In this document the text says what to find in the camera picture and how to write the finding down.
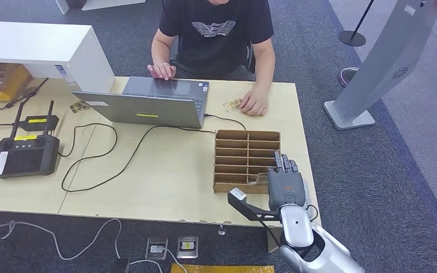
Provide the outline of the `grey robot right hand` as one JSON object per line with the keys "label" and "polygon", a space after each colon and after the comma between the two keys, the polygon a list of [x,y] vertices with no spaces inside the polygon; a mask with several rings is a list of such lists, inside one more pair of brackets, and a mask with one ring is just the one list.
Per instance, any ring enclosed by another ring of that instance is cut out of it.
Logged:
{"label": "grey robot right hand", "polygon": [[279,210],[286,204],[304,206],[306,190],[296,162],[286,154],[274,151],[275,167],[268,171],[269,209]]}

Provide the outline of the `person's right hand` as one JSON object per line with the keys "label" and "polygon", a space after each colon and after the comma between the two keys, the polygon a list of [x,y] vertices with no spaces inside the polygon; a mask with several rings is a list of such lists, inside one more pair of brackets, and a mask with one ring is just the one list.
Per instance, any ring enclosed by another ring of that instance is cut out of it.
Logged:
{"label": "person's right hand", "polygon": [[176,66],[170,65],[169,63],[149,64],[147,69],[153,78],[170,80],[176,75]]}

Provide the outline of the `person's left hand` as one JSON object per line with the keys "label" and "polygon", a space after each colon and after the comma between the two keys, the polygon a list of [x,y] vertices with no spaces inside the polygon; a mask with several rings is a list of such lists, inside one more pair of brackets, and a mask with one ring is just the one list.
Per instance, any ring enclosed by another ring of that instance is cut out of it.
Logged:
{"label": "person's left hand", "polygon": [[249,116],[263,116],[267,113],[270,89],[260,86],[248,91],[241,102],[241,113]]}

